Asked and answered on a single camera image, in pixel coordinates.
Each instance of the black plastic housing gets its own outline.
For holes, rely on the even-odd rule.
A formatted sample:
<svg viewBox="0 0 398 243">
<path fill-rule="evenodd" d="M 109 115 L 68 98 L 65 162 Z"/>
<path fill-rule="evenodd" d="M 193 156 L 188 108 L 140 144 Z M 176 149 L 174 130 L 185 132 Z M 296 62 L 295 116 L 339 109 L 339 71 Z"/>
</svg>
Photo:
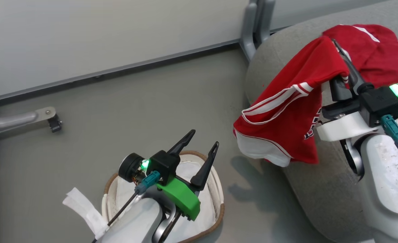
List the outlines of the black plastic housing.
<svg viewBox="0 0 398 243">
<path fill-rule="evenodd" d="M 388 86 L 368 89 L 359 94 L 358 98 L 361 117 L 371 128 L 379 126 L 384 115 L 398 118 L 398 97 Z"/>
<path fill-rule="evenodd" d="M 158 171 L 162 178 L 160 184 L 165 186 L 166 183 L 168 183 L 169 176 L 176 176 L 176 167 L 178 167 L 179 161 L 179 155 L 168 154 L 165 151 L 160 150 L 149 159 L 146 174 L 149 175 L 154 170 Z"/>
<path fill-rule="evenodd" d="M 119 166 L 118 175 L 119 177 L 123 178 L 124 180 L 132 183 L 133 177 L 136 174 L 139 166 L 142 163 L 144 158 L 136 153 L 131 153 L 122 161 L 121 165 Z"/>
</svg>

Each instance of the red cloth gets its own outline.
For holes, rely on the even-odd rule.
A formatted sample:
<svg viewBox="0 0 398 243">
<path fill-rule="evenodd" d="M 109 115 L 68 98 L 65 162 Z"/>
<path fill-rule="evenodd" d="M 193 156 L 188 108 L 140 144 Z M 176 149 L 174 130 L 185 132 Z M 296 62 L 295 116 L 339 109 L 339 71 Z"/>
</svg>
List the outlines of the red cloth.
<svg viewBox="0 0 398 243">
<path fill-rule="evenodd" d="M 383 26 L 335 26 L 307 44 L 233 124 L 240 151 L 276 165 L 318 163 L 313 127 L 320 84 L 349 71 L 330 38 L 348 52 L 366 82 L 398 83 L 398 40 Z"/>
<path fill-rule="evenodd" d="M 307 44 L 233 124 L 242 153 L 279 166 L 290 160 L 317 163 L 312 128 L 323 82 L 349 71 L 328 37 Z"/>
<path fill-rule="evenodd" d="M 398 83 L 398 40 L 380 25 L 338 25 L 323 33 L 337 40 L 366 82 L 375 87 Z"/>
</svg>

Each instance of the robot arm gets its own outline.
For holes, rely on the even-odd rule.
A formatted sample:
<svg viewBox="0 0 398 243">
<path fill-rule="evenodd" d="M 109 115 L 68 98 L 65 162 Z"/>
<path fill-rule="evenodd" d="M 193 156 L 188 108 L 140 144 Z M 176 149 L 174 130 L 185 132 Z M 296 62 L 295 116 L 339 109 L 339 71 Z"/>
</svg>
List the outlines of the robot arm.
<svg viewBox="0 0 398 243">
<path fill-rule="evenodd" d="M 341 77 L 330 82 L 336 103 L 323 107 L 330 121 L 318 127 L 318 134 L 325 141 L 339 140 L 349 166 L 360 176 L 357 188 L 375 242 L 398 243 L 398 84 L 375 89 L 344 60 L 350 89 L 339 90 Z M 379 128 L 386 135 L 371 133 Z M 363 134 L 352 144 L 352 137 Z"/>
<path fill-rule="evenodd" d="M 198 194 L 206 186 L 207 178 L 219 148 L 216 142 L 208 153 L 208 159 L 193 176 L 190 183 L 176 175 L 179 153 L 188 145 L 195 130 L 187 133 L 167 152 L 159 151 L 150 159 L 138 154 L 128 155 L 119 167 L 118 175 L 129 183 L 135 183 L 135 194 L 108 223 L 111 226 L 119 214 L 137 196 L 139 200 L 100 239 L 103 243 L 164 242 L 179 217 L 195 220 L 200 212 Z"/>
</svg>

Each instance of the black cable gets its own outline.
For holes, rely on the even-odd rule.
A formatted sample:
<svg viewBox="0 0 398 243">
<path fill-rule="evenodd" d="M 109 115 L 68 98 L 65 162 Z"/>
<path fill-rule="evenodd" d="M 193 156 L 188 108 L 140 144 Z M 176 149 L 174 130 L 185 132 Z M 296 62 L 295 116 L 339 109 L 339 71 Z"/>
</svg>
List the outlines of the black cable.
<svg viewBox="0 0 398 243">
<path fill-rule="evenodd" d="M 134 192 L 134 194 L 130 197 L 130 199 L 124 204 L 124 206 L 122 206 L 122 208 L 119 209 L 117 214 L 115 214 L 115 216 L 109 221 L 109 223 L 107 223 L 108 226 L 110 226 L 119 217 L 119 215 L 122 213 L 122 211 L 124 211 L 124 209 L 132 202 L 132 200 L 138 195 L 138 193 L 139 193 L 139 191 Z"/>
</svg>

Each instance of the gray couch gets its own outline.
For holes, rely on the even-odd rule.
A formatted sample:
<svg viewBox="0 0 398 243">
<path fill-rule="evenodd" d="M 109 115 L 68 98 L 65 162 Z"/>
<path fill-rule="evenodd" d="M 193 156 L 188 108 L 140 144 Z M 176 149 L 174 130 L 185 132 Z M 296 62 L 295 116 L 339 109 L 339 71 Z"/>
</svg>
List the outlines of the gray couch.
<svg viewBox="0 0 398 243">
<path fill-rule="evenodd" d="M 307 43 L 338 24 L 379 24 L 398 36 L 398 0 L 339 12 L 291 26 L 273 34 L 250 62 L 245 91 L 256 100 L 271 80 Z M 323 92 L 323 105 L 330 104 Z M 356 190 L 357 178 L 349 168 L 338 142 L 323 142 L 315 136 L 319 165 L 292 163 L 284 172 L 311 223 L 325 237 L 336 242 L 371 239 Z"/>
</svg>

